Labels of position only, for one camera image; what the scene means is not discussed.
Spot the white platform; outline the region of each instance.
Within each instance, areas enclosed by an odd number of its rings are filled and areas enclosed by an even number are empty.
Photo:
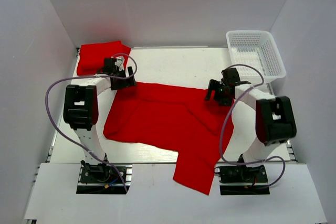
[[[25,219],[53,223],[272,223],[326,222],[306,165],[287,165],[270,195],[209,196],[172,180],[174,164],[135,164],[127,195],[76,195],[80,164],[41,164]],[[275,179],[280,164],[267,164]]]
[[[231,64],[227,48],[135,48],[131,56],[138,64],[136,81],[169,84],[174,86],[206,89],[210,79],[221,79],[221,71]],[[74,80],[80,84],[85,80]],[[102,130],[110,111],[115,91],[107,90],[99,95],[98,136],[102,148],[113,163],[167,163],[176,162],[178,153],[145,144],[129,144],[107,140]],[[225,152],[225,158],[236,161],[255,139],[255,112],[247,105],[238,104],[233,111],[234,132]],[[78,141],[68,124],[61,120],[60,128]],[[281,145],[271,156],[279,155],[290,160],[287,148]],[[51,163],[79,163],[84,159],[81,148],[57,134]]]

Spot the white plastic basket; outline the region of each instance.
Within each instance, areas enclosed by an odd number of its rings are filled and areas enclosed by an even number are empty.
[[[265,83],[286,75],[286,70],[271,33],[258,30],[237,30],[226,33],[232,64],[250,65],[260,71]],[[260,76],[252,69],[237,67],[240,79],[252,84],[260,82]]]

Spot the basket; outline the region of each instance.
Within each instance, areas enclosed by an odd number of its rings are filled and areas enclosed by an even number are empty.
[[[232,64],[250,65],[260,71],[265,83],[286,75],[286,70],[273,36],[267,31],[237,30],[226,33]],[[237,67],[240,79],[252,84],[260,83],[260,76],[253,69]]]

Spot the blue wire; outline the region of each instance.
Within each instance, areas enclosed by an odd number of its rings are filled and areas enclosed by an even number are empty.
[[[116,182],[118,179],[116,178],[114,181],[112,181],[111,183],[109,183],[109,186],[112,186],[112,184],[114,183],[114,182]]]

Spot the folded red cloth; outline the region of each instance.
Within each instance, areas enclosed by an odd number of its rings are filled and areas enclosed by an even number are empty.
[[[109,58],[119,52],[129,54],[131,48],[123,45],[121,41],[82,45],[79,53],[77,75],[84,76],[97,73],[98,69],[104,66],[104,58]],[[124,59],[124,67],[126,67],[128,57],[124,56]]]
[[[219,136],[230,107],[204,101],[206,90],[137,83],[118,90],[104,126],[106,138],[178,152],[174,180],[209,194],[220,158]],[[233,132],[229,119],[225,151]]]

